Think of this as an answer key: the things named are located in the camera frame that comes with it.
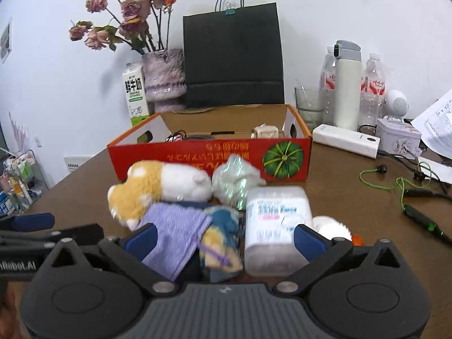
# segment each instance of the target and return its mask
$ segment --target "iridescent plastic bag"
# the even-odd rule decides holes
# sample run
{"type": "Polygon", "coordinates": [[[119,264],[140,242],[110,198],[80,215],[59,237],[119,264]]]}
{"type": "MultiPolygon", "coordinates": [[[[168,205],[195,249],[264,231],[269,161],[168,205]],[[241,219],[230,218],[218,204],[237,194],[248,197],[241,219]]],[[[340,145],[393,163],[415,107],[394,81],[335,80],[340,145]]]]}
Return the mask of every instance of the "iridescent plastic bag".
{"type": "Polygon", "coordinates": [[[248,190],[265,185],[260,172],[237,154],[231,154],[212,175],[213,195],[224,205],[245,210],[248,190]]]}

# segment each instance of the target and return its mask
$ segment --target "yellow and white stuffed animal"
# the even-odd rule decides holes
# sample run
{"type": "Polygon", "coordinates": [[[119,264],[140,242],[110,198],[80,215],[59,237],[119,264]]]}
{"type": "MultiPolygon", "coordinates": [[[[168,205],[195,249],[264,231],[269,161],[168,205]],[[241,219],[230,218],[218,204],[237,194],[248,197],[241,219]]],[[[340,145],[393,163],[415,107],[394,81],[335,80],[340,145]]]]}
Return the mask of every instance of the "yellow and white stuffed animal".
{"type": "Polygon", "coordinates": [[[212,181],[206,171],[187,164],[142,160],[127,171],[127,181],[108,190],[111,215],[135,230],[148,207],[157,201],[207,202],[212,181]]]}

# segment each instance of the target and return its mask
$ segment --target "wooden tabletop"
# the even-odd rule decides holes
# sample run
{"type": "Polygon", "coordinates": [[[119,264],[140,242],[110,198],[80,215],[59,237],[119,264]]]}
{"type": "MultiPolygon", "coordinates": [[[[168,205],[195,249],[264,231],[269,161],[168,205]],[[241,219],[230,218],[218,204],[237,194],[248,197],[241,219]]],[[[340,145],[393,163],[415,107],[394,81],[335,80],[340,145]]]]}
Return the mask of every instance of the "wooden tabletop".
{"type": "MultiPolygon", "coordinates": [[[[413,175],[390,158],[376,160],[314,144],[308,180],[298,183],[308,194],[312,214],[327,215],[346,224],[365,244],[380,238],[394,241],[428,291],[432,314],[422,339],[452,338],[452,248],[433,239],[401,213],[400,191],[370,188],[359,181],[362,170],[386,164],[386,175],[366,174],[368,181],[391,185],[398,176],[413,175]]],[[[118,183],[107,150],[59,182],[29,213],[50,212],[55,228],[99,223],[105,235],[124,237],[128,230],[108,211],[108,188],[118,183]]],[[[408,199],[452,235],[452,203],[436,198],[408,199]]]]}

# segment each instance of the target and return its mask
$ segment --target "white thermos bottle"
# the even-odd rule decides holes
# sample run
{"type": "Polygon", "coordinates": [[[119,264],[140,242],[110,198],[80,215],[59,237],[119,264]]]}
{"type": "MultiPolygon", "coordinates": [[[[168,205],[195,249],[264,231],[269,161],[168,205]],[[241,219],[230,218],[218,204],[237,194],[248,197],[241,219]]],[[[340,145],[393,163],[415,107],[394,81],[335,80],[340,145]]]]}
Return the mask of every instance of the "white thermos bottle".
{"type": "Polygon", "coordinates": [[[356,131],[361,101],[361,47],[348,40],[338,40],[336,57],[336,93],[334,126],[356,131]]]}

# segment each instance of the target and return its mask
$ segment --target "white wall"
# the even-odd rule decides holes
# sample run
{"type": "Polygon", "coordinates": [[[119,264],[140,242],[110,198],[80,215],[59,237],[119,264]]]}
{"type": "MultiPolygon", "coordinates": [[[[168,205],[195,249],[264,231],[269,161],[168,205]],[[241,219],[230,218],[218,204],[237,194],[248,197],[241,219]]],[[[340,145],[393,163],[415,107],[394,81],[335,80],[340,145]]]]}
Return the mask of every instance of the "white wall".
{"type": "MultiPolygon", "coordinates": [[[[182,16],[213,10],[216,0],[178,0],[170,46],[182,46],[182,16]]],[[[326,46],[337,39],[383,55],[388,87],[402,90],[415,116],[452,87],[450,0],[245,0],[277,2],[286,101],[294,103],[295,78],[315,87],[326,46]]],[[[94,155],[129,127],[121,86],[125,64],[139,59],[128,46],[116,53],[71,42],[71,19],[109,22],[89,14],[85,0],[1,0],[0,29],[13,19],[12,52],[0,64],[0,121],[15,150],[8,111],[39,137],[35,150],[51,184],[67,175],[64,156],[94,155]]],[[[110,7],[119,15],[116,0],[110,7]]]]}

